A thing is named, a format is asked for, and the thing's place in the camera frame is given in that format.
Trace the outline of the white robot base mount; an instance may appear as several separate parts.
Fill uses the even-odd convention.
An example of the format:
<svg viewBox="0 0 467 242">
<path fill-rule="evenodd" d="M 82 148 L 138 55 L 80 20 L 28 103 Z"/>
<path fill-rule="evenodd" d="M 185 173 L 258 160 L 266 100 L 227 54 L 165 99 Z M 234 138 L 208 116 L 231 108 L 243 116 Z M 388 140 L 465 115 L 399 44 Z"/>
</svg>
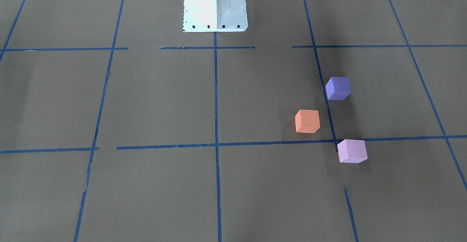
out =
<svg viewBox="0 0 467 242">
<path fill-rule="evenodd" d="M 247 31 L 246 0 L 184 0 L 183 32 Z"/>
</svg>

